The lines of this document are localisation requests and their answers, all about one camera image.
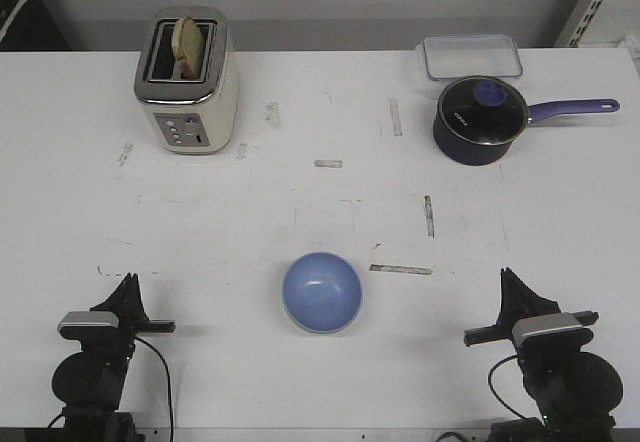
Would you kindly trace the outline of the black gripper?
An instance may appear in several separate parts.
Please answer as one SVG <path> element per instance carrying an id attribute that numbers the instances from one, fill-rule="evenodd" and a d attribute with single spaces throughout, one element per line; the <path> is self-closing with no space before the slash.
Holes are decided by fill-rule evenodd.
<path id="1" fill-rule="evenodd" d="M 130 306 L 133 309 L 122 309 Z M 125 350 L 134 344 L 135 337 L 142 334 L 170 334 L 176 330 L 174 320 L 152 320 L 144 309 L 137 273 L 128 273 L 107 299 L 109 308 L 95 306 L 92 315 L 100 314 L 103 319 L 110 317 L 111 325 L 100 328 L 90 337 L 91 350 Z"/>
<path id="2" fill-rule="evenodd" d="M 495 324 L 468 329 L 467 346 L 508 340 L 517 355 L 579 352 L 590 343 L 597 311 L 563 312 L 527 286 L 509 267 L 500 273 L 501 307 Z"/>

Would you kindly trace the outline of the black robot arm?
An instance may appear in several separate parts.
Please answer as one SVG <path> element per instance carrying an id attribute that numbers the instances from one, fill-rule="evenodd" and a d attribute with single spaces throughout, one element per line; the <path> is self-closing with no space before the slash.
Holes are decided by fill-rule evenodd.
<path id="1" fill-rule="evenodd" d="M 144 441 L 133 415 L 119 410 L 129 364 L 138 343 L 158 355 L 166 376 L 169 439 L 174 439 L 175 419 L 169 366 L 160 351 L 143 334 L 171 334 L 173 320 L 152 320 L 145 312 L 139 277 L 127 273 L 100 304 L 86 311 L 70 311 L 58 323 L 57 332 L 80 343 L 80 350 L 65 358 L 52 376 L 51 388 L 64 403 L 46 437 L 59 441 Z"/>
<path id="2" fill-rule="evenodd" d="M 536 294 L 510 268 L 500 273 L 501 305 L 496 322 L 468 329 L 466 346 L 512 343 L 523 387 L 541 417 L 491 425 L 490 441 L 611 441 L 611 411 L 623 398 L 622 380 L 602 357 L 582 350 L 594 334 L 594 311 L 564 312 Z"/>

